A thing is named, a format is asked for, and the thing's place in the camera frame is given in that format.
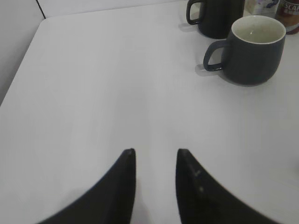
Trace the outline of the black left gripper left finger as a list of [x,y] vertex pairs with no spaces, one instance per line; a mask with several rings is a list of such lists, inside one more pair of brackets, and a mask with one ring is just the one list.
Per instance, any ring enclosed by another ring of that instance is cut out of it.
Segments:
[[106,174],[42,224],[129,224],[136,190],[136,154],[124,150]]

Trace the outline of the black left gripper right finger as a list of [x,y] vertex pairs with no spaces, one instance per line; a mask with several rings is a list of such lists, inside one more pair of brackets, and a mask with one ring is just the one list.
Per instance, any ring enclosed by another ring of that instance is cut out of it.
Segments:
[[188,149],[179,149],[176,198],[183,224],[273,224],[221,186]]

